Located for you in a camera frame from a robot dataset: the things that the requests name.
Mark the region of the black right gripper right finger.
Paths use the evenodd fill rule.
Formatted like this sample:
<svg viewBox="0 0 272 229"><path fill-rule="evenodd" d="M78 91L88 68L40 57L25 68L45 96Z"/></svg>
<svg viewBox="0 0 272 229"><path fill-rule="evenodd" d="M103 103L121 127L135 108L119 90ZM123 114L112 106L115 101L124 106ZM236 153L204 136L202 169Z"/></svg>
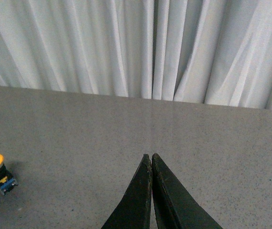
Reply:
<svg viewBox="0 0 272 229"><path fill-rule="evenodd" d="M159 229L220 229L157 154L152 155L152 196Z"/></svg>

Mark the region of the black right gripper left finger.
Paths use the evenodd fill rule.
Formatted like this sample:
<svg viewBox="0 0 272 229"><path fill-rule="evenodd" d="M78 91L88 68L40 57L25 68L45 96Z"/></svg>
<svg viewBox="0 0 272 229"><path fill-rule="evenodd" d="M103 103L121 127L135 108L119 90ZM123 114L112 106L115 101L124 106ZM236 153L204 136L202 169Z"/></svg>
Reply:
<svg viewBox="0 0 272 229"><path fill-rule="evenodd" d="M152 166L144 154L121 201L103 229L148 229L151 219Z"/></svg>

